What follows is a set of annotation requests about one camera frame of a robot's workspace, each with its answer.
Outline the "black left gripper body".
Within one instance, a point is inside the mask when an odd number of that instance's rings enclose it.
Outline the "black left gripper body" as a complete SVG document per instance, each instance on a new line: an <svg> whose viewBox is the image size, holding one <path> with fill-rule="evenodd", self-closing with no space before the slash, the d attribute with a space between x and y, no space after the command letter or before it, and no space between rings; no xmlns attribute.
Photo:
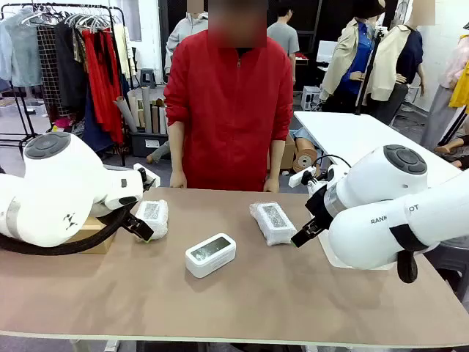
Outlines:
<svg viewBox="0 0 469 352"><path fill-rule="evenodd" d="M141 226L141 219L135 217L131 213L131 208L125 208L125 216L122 221L123 227L140 227Z"/></svg>

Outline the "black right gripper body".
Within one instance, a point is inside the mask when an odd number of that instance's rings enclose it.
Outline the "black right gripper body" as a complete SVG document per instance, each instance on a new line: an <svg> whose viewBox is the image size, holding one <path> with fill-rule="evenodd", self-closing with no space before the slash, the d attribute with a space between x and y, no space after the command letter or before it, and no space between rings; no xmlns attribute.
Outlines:
<svg viewBox="0 0 469 352"><path fill-rule="evenodd" d="M306 209L313 216L316 224L330 224L333 217L325 207L325 193L327 186L321 186L306 202Z"/></svg>

